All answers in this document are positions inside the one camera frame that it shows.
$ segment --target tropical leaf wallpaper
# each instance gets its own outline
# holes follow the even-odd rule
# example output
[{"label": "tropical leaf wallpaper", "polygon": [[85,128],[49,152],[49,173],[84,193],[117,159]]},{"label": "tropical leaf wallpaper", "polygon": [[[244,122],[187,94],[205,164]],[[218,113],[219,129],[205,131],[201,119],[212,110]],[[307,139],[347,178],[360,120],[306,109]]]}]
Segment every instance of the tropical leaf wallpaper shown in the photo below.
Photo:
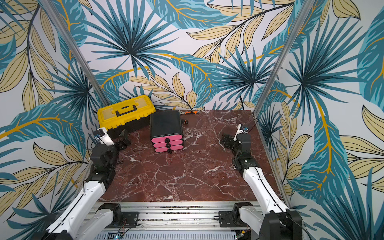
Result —
[{"label": "tropical leaf wallpaper", "polygon": [[[88,2],[54,2],[81,46]],[[0,0],[0,22],[0,232],[29,239],[81,185],[100,103],[38,1]]]},{"label": "tropical leaf wallpaper", "polygon": [[[53,0],[111,103],[220,110],[255,107],[303,2]],[[383,238],[383,5],[316,0],[261,103],[313,239]],[[28,239],[82,182],[101,102],[38,0],[0,0],[0,22],[0,229]]]},{"label": "tropical leaf wallpaper", "polygon": [[384,239],[384,2],[315,1],[313,14],[258,126],[312,239]]}]

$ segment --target black motor joint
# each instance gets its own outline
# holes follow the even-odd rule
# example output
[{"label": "black motor joint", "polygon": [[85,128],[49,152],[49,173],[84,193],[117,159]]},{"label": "black motor joint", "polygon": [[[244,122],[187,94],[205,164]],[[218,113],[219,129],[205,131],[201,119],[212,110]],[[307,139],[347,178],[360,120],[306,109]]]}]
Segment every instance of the black motor joint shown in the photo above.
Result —
[{"label": "black motor joint", "polygon": [[220,144],[226,149],[232,151],[232,164],[243,176],[244,170],[250,167],[260,167],[256,160],[252,157],[251,152],[251,136],[240,133],[236,136],[237,140],[234,141],[234,136],[224,134],[220,140]]}]

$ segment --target yellow toolbox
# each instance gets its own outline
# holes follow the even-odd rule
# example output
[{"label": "yellow toolbox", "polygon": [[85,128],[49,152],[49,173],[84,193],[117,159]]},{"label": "yellow toolbox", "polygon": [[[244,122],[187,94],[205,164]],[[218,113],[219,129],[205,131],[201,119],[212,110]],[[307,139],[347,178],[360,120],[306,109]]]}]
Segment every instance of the yellow toolbox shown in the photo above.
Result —
[{"label": "yellow toolbox", "polygon": [[133,120],[148,117],[154,113],[155,107],[147,95],[141,95],[120,103],[115,103],[97,111],[100,127],[106,129],[123,126]]}]

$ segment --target black cable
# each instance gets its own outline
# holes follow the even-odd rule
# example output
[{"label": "black cable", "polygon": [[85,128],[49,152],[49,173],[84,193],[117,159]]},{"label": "black cable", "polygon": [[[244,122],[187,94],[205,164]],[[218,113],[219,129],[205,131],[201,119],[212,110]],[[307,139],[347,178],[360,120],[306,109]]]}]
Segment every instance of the black cable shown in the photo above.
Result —
[{"label": "black cable", "polygon": [[308,234],[308,237],[310,237],[310,240],[312,240],[311,235],[309,234],[309,232],[308,232],[305,228],[303,228],[303,226],[301,226],[300,224],[298,224],[297,222],[295,222],[291,217],[288,216],[288,214],[287,214],[286,212],[284,212],[284,211],[282,210],[282,208],[279,206],[279,204],[278,204],[278,203],[275,201],[275,199],[272,197],[271,193],[270,193],[270,192],[268,191],[268,189],[265,187],[264,182],[261,180],[261,177],[260,177],[259,172],[258,172],[257,170],[256,170],[256,172],[257,172],[257,174],[259,175],[260,181],[261,181],[261,183],[263,184],[265,190],[268,192],[269,196],[271,196],[272,200],[276,203],[276,206],[281,210],[282,213],[285,214],[285,216],[286,216],[287,218],[289,218],[291,221],[293,221],[293,222],[296,223],[299,227],[301,227],[301,228],[305,231],[305,233]]},{"label": "black cable", "polygon": [[247,132],[247,134],[248,133],[250,133],[251,131],[252,131],[252,129],[256,126],[256,124],[259,122],[259,119],[257,119],[257,121],[255,122],[255,125],[251,128],[251,130],[249,130],[248,132]]}]

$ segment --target red marble surface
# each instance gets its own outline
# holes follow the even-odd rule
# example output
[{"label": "red marble surface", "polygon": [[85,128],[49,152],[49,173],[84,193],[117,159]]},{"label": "red marble surface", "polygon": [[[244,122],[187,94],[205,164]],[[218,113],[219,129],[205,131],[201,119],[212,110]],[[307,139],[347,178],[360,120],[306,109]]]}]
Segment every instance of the red marble surface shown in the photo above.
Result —
[{"label": "red marble surface", "polygon": [[[251,111],[203,111],[183,115],[185,148],[172,154],[156,153],[149,127],[129,135],[132,144],[120,152],[113,183],[100,202],[256,200],[232,165],[231,151],[219,144],[222,133],[234,135],[239,123],[254,125]],[[279,193],[257,128],[252,155]]]}]

